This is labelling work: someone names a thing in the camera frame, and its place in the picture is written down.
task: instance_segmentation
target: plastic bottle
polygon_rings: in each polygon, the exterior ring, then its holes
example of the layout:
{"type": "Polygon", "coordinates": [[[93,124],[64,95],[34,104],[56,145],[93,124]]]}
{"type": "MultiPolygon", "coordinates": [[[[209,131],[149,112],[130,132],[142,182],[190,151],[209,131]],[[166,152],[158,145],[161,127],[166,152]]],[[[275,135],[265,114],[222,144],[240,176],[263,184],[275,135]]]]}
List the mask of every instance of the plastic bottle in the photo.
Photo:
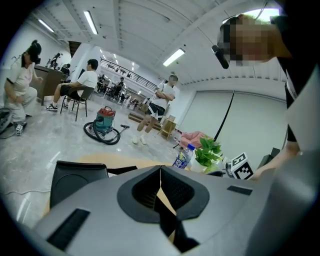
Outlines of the plastic bottle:
{"type": "Polygon", "coordinates": [[[178,167],[181,169],[186,168],[186,166],[191,161],[191,158],[194,154],[195,146],[188,144],[188,147],[181,151],[181,153],[176,157],[172,166],[178,167]]]}

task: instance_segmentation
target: gray floor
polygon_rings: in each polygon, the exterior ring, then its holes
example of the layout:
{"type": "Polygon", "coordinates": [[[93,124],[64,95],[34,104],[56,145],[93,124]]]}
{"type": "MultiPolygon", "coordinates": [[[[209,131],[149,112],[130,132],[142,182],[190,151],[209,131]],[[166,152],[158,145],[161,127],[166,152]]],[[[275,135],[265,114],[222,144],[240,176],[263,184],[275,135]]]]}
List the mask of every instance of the gray floor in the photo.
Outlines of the gray floor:
{"type": "MultiPolygon", "coordinates": [[[[129,112],[121,105],[93,95],[88,102],[88,117],[85,109],[79,108],[75,122],[75,110],[71,112],[70,109],[64,109],[62,114],[49,112],[37,103],[34,115],[27,119],[28,125],[23,135],[0,140],[0,192],[49,191],[57,160],[72,162],[89,154],[111,152],[123,157],[173,163],[177,153],[172,147],[176,143],[173,140],[166,141],[157,135],[156,130],[147,135],[147,145],[132,143],[131,138],[136,133],[138,123],[128,119],[129,112]],[[116,145],[99,143],[83,131],[84,124],[92,122],[97,111],[105,105],[116,110],[116,129],[121,130],[121,124],[130,126],[116,145]]],[[[12,217],[32,228],[43,215],[49,193],[10,193],[2,197],[12,217]]]]}

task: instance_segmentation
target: white shirt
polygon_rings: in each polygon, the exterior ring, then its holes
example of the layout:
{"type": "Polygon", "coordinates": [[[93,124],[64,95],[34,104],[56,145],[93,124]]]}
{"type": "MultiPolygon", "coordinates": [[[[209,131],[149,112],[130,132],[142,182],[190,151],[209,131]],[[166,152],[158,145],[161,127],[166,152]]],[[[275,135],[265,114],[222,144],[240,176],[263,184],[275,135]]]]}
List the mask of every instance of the white shirt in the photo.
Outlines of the white shirt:
{"type": "Polygon", "coordinates": [[[22,65],[23,55],[19,56],[11,65],[9,76],[7,79],[13,84],[13,89],[17,96],[26,94],[27,88],[32,81],[34,75],[34,63],[30,64],[28,68],[22,65]]]}
{"type": "MultiPolygon", "coordinates": [[[[85,71],[78,79],[78,83],[83,86],[96,88],[98,83],[98,75],[95,71],[85,71]]],[[[84,90],[78,90],[78,95],[81,97],[84,90]]]]}
{"type": "MultiPolygon", "coordinates": [[[[165,93],[167,95],[173,95],[175,96],[176,93],[174,91],[174,89],[169,86],[166,83],[160,83],[157,87],[156,87],[156,91],[160,89],[162,93],[165,93]]],[[[164,109],[167,108],[169,100],[168,99],[164,99],[164,98],[159,98],[158,96],[155,96],[154,100],[152,101],[153,104],[158,105],[160,107],[163,107],[164,109]]]]}

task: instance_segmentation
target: vacuum hose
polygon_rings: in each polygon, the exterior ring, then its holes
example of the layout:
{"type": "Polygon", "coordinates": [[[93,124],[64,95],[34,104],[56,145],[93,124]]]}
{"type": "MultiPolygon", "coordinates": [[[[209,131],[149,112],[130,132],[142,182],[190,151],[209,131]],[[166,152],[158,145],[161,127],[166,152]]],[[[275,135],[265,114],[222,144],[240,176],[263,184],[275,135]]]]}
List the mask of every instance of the vacuum hose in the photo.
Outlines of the vacuum hose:
{"type": "Polygon", "coordinates": [[[107,144],[107,145],[115,145],[115,144],[117,144],[117,143],[119,142],[119,140],[120,140],[121,134],[120,134],[120,132],[119,132],[117,129],[115,129],[115,128],[112,129],[112,130],[115,131],[115,133],[116,133],[116,135],[115,135],[113,138],[111,138],[111,139],[102,139],[102,138],[100,137],[100,135],[99,135],[98,132],[97,132],[96,122],[101,122],[101,121],[102,121],[102,117],[101,117],[101,119],[98,118],[98,119],[95,119],[93,122],[88,122],[88,123],[86,123],[86,124],[83,126],[83,130],[84,130],[84,132],[86,133],[86,135],[88,135],[90,138],[92,138],[92,139],[94,139],[94,140],[96,140],[96,141],[105,143],[105,144],[107,144]],[[94,131],[95,136],[93,136],[90,132],[87,131],[87,127],[88,127],[89,125],[92,125],[92,128],[93,128],[93,131],[94,131]]]}

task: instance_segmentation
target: green plant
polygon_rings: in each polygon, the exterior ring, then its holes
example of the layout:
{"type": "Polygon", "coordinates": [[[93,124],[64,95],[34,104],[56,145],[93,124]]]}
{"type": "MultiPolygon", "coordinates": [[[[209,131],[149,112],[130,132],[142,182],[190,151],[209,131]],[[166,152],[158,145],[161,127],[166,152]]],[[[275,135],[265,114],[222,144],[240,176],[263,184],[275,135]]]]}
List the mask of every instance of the green plant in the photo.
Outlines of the green plant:
{"type": "Polygon", "coordinates": [[[209,167],[212,165],[212,161],[217,161],[220,150],[220,144],[215,142],[212,138],[200,138],[202,148],[195,150],[195,160],[202,166],[209,167]]]}

